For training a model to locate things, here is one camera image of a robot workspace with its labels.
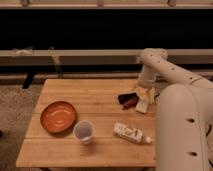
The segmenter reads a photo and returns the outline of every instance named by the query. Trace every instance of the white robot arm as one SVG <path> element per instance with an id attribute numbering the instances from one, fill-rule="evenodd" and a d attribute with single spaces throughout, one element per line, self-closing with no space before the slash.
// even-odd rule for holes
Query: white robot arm
<path id="1" fill-rule="evenodd" d="M 157 104 L 157 171 L 209 171 L 205 122 L 213 116 L 213 84 L 166 61 L 164 49 L 145 49 L 139 85 L 151 88 L 156 72 L 172 85 Z"/>

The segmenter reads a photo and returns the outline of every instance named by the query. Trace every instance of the tabletop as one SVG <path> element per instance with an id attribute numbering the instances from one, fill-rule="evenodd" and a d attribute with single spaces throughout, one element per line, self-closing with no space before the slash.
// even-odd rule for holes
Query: tabletop
<path id="1" fill-rule="evenodd" d="M 146 114 L 122 110 L 117 96 L 138 89 L 136 79 L 48 79 L 32 115 L 17 167 L 152 167 L 155 166 L 155 104 Z M 82 145 L 72 129 L 51 135 L 40 124 L 44 108 L 70 102 L 78 121 L 94 125 L 94 139 Z M 115 122 L 141 129 L 153 142 L 134 144 L 113 135 Z"/>

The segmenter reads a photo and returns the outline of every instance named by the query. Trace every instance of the orange bowl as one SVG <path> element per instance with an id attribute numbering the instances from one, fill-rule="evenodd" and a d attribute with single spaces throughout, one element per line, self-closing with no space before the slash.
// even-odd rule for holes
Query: orange bowl
<path id="1" fill-rule="evenodd" d="M 76 110 L 72 104 L 57 101 L 48 105 L 41 114 L 41 125 L 50 133 L 60 133 L 72 126 L 76 120 Z"/>

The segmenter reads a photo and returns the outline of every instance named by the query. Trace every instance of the plastic cup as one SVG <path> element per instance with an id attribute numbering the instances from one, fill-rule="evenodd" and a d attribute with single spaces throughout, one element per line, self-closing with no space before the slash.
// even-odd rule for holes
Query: plastic cup
<path id="1" fill-rule="evenodd" d="M 89 121 L 80 121 L 75 125 L 73 132 L 82 144 L 89 144 L 92 141 L 93 125 Z"/>

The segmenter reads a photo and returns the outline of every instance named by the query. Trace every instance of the white bottle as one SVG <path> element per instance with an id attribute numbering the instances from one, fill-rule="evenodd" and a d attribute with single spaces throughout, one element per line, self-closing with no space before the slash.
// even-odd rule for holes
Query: white bottle
<path id="1" fill-rule="evenodd" d="M 115 123 L 113 132 L 115 135 L 134 143 L 150 144 L 152 142 L 151 137 L 145 136 L 140 129 L 132 128 L 119 122 Z"/>

